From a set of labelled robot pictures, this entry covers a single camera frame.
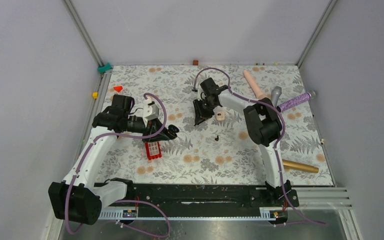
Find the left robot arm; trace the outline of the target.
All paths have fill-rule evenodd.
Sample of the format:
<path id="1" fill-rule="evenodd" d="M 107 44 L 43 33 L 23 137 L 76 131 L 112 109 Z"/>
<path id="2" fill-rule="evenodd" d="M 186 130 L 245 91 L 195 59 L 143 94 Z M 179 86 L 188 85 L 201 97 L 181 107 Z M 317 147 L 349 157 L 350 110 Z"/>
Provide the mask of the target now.
<path id="1" fill-rule="evenodd" d="M 95 184 L 97 174 L 120 137 L 140 139 L 144 143 L 177 138 L 179 128 L 159 120 L 159 110 L 166 113 L 161 103 L 155 95 L 145 93 L 142 116 L 136 116 L 132 113 L 134 98 L 115 94 L 111 105 L 94 117 L 89 138 L 74 166 L 62 181 L 52 182 L 48 188 L 57 219 L 93 225 L 102 209 L 116 201 L 124 206 L 134 202 L 132 180 L 116 178 Z"/>

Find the beige earbuds charging case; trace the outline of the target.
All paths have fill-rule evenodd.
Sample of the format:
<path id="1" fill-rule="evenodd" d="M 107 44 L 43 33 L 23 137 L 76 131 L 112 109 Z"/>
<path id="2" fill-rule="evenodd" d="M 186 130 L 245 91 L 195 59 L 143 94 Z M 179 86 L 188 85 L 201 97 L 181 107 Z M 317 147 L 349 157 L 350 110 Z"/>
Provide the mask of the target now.
<path id="1" fill-rule="evenodd" d="M 224 121 L 225 120 L 225 112 L 224 111 L 218 111 L 215 113 L 215 119 L 217 121 Z"/>

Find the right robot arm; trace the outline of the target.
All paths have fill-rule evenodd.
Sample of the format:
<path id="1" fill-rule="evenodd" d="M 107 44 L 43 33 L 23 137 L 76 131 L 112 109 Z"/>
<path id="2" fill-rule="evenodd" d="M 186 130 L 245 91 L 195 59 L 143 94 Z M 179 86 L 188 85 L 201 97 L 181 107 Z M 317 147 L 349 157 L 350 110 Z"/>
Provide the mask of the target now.
<path id="1" fill-rule="evenodd" d="M 217 107 L 226 107 L 244 115 L 248 136 L 259 147 L 266 169 L 267 201 L 273 206 L 281 205 L 287 199 L 291 184 L 285 177 L 278 151 L 285 124 L 271 100 L 246 98 L 233 92 L 228 85 L 217 85 L 212 78 L 199 85 L 193 84 L 192 91 L 197 94 L 193 101 L 196 126 L 212 118 Z"/>

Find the black earbuds charging case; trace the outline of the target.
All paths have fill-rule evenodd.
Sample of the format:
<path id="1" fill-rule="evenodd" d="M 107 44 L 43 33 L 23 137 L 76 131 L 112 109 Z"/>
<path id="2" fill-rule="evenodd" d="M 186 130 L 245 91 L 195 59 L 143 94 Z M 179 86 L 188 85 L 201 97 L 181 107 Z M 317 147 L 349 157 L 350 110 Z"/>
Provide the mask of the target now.
<path id="1" fill-rule="evenodd" d="M 175 135 L 175 134 L 177 134 L 177 133 L 180 132 L 179 128 L 176 127 L 176 126 L 173 125 L 173 124 L 170 124 L 170 125 L 168 126 L 167 131 L 168 131 L 170 134 L 172 134 L 172 135 Z"/>

